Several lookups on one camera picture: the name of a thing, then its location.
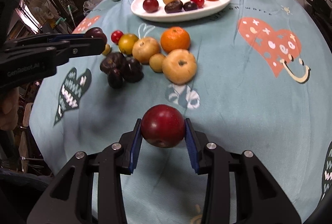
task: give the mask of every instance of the human hand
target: human hand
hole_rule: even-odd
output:
[[[19,109],[19,89],[12,89],[0,103],[0,129],[9,131],[17,126]]]

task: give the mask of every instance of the white heart outline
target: white heart outline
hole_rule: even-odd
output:
[[[142,23],[140,24],[139,28],[138,28],[138,38],[141,39],[141,28],[142,26],[144,26],[143,28],[143,33],[146,31],[146,33],[144,34],[143,38],[145,38],[147,36],[147,34],[149,34],[152,30],[154,30],[156,27],[152,26],[152,25],[147,25],[146,23]]]

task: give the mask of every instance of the metal screw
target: metal screw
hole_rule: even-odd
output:
[[[244,155],[247,157],[247,158],[252,158],[254,156],[254,153],[251,152],[250,150],[247,150],[247,151],[244,151]]]
[[[83,158],[84,156],[85,156],[85,153],[82,152],[82,151],[77,152],[77,153],[75,154],[75,157],[76,157],[77,159],[81,159],[81,158]]]
[[[217,145],[215,143],[207,143],[206,144],[206,147],[208,149],[216,149],[217,148]]]
[[[119,150],[120,148],[121,148],[121,144],[119,144],[119,143],[112,144],[113,150]]]

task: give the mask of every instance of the table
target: table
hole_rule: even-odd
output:
[[[113,90],[99,70],[102,55],[58,67],[55,76],[44,79],[30,117],[49,167],[57,173],[77,151],[102,151],[150,107],[167,104],[227,151],[252,150],[306,220],[332,178],[327,162],[332,160],[332,54],[309,15],[296,0],[232,0],[213,16],[160,24],[134,16],[132,1],[103,0],[75,32],[99,26],[111,43],[116,29],[159,40],[166,28],[181,26],[192,39],[197,75],[176,86],[144,66],[142,81]],[[64,84],[77,103],[62,112]],[[122,177],[128,223],[198,224],[206,180],[191,169],[184,142],[160,149],[143,141],[137,169]],[[95,215],[96,187],[95,180]],[[234,180],[231,198],[235,222]]]

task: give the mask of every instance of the white plate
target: white plate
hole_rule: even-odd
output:
[[[206,17],[212,14],[215,14],[221,10],[223,10],[231,0],[215,0],[209,1],[205,0],[204,6],[198,10],[194,11],[184,11],[177,13],[166,13],[164,10],[165,4],[163,0],[158,0],[159,2],[159,10],[153,13],[147,13],[143,9],[144,0],[134,0],[131,5],[132,12],[148,21],[154,22],[181,22],[181,21],[189,21],[195,20],[202,17]]]

